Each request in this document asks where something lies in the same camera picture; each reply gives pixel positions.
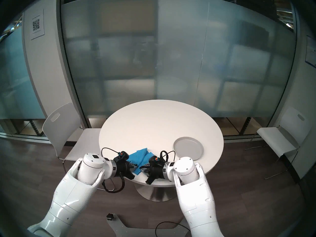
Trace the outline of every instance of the chair backrest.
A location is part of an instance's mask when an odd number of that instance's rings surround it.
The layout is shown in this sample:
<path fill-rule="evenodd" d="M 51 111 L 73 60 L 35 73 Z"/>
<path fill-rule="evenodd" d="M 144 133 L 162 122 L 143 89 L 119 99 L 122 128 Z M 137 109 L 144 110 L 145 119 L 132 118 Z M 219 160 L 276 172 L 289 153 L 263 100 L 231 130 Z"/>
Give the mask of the chair backrest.
<path fill-rule="evenodd" d="M 80 116 L 72 103 L 59 107 L 47 117 L 43 124 L 43 132 L 54 146 L 57 157 L 67 139 L 80 125 Z"/>
<path fill-rule="evenodd" d="M 312 125 L 306 117 L 293 107 L 289 107 L 281 118 L 280 126 L 283 127 L 299 145 L 302 144 Z"/>

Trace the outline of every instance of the blue towel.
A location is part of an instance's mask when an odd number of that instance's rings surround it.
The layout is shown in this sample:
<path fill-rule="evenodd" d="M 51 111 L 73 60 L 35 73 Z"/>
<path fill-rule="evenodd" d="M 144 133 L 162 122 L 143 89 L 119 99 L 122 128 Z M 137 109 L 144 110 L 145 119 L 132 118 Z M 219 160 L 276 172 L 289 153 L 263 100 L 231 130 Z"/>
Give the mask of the blue towel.
<path fill-rule="evenodd" d="M 143 148 L 141 150 L 136 151 L 135 153 L 131 154 L 127 161 L 133 164 L 137 164 L 138 167 L 134 170 L 133 173 L 138 175 L 141 172 L 141 169 L 139 169 L 141 166 L 148 163 L 148 160 L 150 157 L 154 156 L 152 152 L 148 152 L 147 148 Z"/>

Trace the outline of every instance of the dark floor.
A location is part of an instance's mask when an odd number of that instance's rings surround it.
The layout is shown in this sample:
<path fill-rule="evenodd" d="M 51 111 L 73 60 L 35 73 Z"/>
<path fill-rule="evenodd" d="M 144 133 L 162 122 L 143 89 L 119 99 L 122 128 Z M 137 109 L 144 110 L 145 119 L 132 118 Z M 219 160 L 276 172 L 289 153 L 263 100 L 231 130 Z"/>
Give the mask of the dark floor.
<path fill-rule="evenodd" d="M 225 143 L 223 154 L 207 174 L 225 237 L 278 236 L 305 207 L 304 198 L 288 172 L 269 180 L 277 159 L 266 148 L 245 148 L 263 141 Z M 66 156 L 71 147 L 64 147 Z M 28 227 L 40 222 L 64 176 L 61 161 L 49 144 L 0 139 L 0 184 L 3 203 L 17 222 Z M 274 170 L 283 170 L 282 163 Z M 106 223 L 108 213 L 118 214 L 128 227 L 155 228 L 159 222 L 180 222 L 178 199 L 152 202 L 138 194 L 132 182 L 117 194 L 98 190 L 73 224 L 69 236 L 115 236 Z"/>

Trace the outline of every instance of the white table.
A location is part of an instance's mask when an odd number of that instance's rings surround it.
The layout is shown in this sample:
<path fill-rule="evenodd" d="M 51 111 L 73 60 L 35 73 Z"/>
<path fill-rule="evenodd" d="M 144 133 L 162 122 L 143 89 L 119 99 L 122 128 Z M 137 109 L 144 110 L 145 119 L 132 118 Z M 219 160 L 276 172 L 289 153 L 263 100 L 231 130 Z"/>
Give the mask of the white table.
<path fill-rule="evenodd" d="M 129 155 L 147 148 L 159 157 L 160 152 L 174 150 L 173 143 L 180 137 L 197 139 L 204 147 L 203 155 L 196 160 L 208 173 L 222 155 L 224 140 L 216 122 L 202 110 L 189 104 L 171 100 L 147 100 L 127 105 L 112 114 L 103 124 L 100 149 L 125 151 Z M 103 156 L 114 159 L 116 153 L 104 149 Z M 169 154 L 173 161 L 174 153 Z M 145 198 L 166 201 L 176 197 L 174 182 L 156 179 L 151 185 L 141 172 L 132 180 L 136 189 Z"/>

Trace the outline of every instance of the wall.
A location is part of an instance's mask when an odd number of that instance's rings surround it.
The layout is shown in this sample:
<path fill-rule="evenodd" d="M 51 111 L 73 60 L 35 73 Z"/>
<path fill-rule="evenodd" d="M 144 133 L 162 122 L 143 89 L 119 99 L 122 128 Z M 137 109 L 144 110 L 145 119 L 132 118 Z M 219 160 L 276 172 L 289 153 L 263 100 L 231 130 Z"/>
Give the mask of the wall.
<path fill-rule="evenodd" d="M 298 19 L 298 39 L 296 54 L 291 76 L 293 81 L 286 87 L 288 95 L 282 97 L 284 102 L 280 115 L 275 122 L 277 126 L 286 109 L 294 107 L 312 123 L 312 129 L 301 145 L 296 159 L 293 162 L 297 174 L 302 178 L 316 162 L 315 140 L 316 140 L 316 68 L 305 63 L 306 35 L 313 34 L 301 16 Z"/>
<path fill-rule="evenodd" d="M 45 35 L 31 40 L 31 19 L 39 10 L 44 10 Z M 37 0 L 28 7 L 23 18 L 23 33 L 30 78 L 45 113 L 49 115 L 60 106 L 73 102 L 57 48 L 56 0 Z M 76 141 L 79 136 L 80 130 L 70 137 L 70 141 Z"/>

